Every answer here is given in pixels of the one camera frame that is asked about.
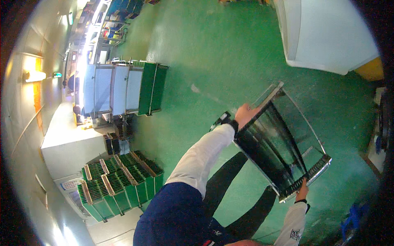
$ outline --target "fluorescent light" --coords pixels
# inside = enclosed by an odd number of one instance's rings
[[[72,12],[69,13],[69,23],[70,23],[70,25],[72,25],[72,23],[73,23]]]
[[[67,246],[63,234],[61,233],[60,229],[57,226],[53,228],[53,236],[55,238],[57,246]]]
[[[86,33],[86,41],[84,45],[84,49],[82,50],[82,57],[81,59],[78,59],[77,63],[77,71],[79,72],[79,106],[81,108],[84,107],[84,80],[85,80],[85,73],[86,73],[86,68],[87,68],[87,52],[90,50],[90,41],[92,40],[93,33],[97,30],[97,27],[94,26],[97,21],[97,17],[99,16],[100,10],[102,5],[104,4],[105,0],[101,0],[100,3],[97,6],[97,9],[95,13],[93,14],[92,18],[92,24],[89,26],[87,33]]]
[[[65,25],[65,26],[68,25],[68,21],[67,21],[67,16],[66,16],[66,15],[63,15],[63,16],[61,17],[61,23],[62,23],[63,25]]]
[[[64,230],[64,236],[66,237],[66,240],[69,243],[69,245],[78,246],[78,243],[77,243],[74,235],[72,234],[72,231],[70,230],[70,228],[68,228],[67,226],[64,226],[63,230]]]
[[[100,3],[98,4],[98,6],[97,6],[97,8],[96,8],[95,13],[93,14],[93,18],[92,18],[92,23],[93,23],[93,25],[95,25],[96,22],[97,22],[97,17],[99,16],[101,7],[102,7],[102,5],[104,4],[104,2],[105,2],[105,0],[101,0],[101,1],[100,1]]]
[[[46,78],[46,73],[40,71],[29,71],[26,73],[26,82],[41,81]]]

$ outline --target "ceiling light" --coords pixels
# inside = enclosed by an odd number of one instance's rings
[[[29,71],[25,73],[26,82],[41,81],[46,78],[46,73],[40,71]]]

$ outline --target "wristwatch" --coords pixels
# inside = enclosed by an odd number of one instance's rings
[[[232,126],[234,128],[235,134],[237,134],[238,132],[238,122],[236,122],[235,120],[230,119],[231,114],[226,111],[224,112],[216,121],[215,123],[211,126],[211,128],[209,129],[209,131],[212,131],[213,129],[215,129],[216,126],[218,125],[223,125],[223,124],[229,124],[230,126]]]
[[[235,131],[234,135],[237,134],[237,132],[238,132],[238,122],[236,122],[236,120],[231,120],[229,118],[226,118],[226,119],[224,119],[221,122],[221,125],[223,125],[223,124],[229,124],[230,126],[232,126],[234,128],[234,131]]]

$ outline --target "person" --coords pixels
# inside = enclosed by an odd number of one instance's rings
[[[223,227],[213,215],[247,157],[241,152],[236,154],[208,181],[209,172],[222,149],[230,145],[236,131],[259,110],[251,109],[248,104],[242,105],[234,121],[205,134],[183,155],[137,222],[133,245],[260,245],[250,238],[273,206],[276,198],[273,189],[267,187],[247,213]],[[307,193],[304,179],[274,245],[298,245],[305,226]]]
[[[75,91],[79,90],[79,77],[78,76],[78,71],[75,72],[70,78],[63,80],[63,88],[66,88],[66,84],[70,89],[70,92],[74,91],[74,80],[75,80]]]

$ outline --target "epoxy floor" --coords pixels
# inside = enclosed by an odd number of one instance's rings
[[[301,243],[316,244],[337,230],[353,202],[376,189],[377,179],[359,156],[374,118],[370,83],[353,72],[289,67],[274,9],[257,1],[223,7],[214,0],[163,0],[146,4],[130,22],[126,42],[111,56],[170,67],[162,111],[138,118],[132,143],[164,168],[165,179],[221,113],[254,102],[271,83],[283,81],[333,158],[310,186],[312,207]],[[225,149],[211,175],[238,151],[233,144]],[[227,226],[253,206],[266,185],[248,161],[215,218]],[[276,201],[253,238],[272,244],[292,203]]]

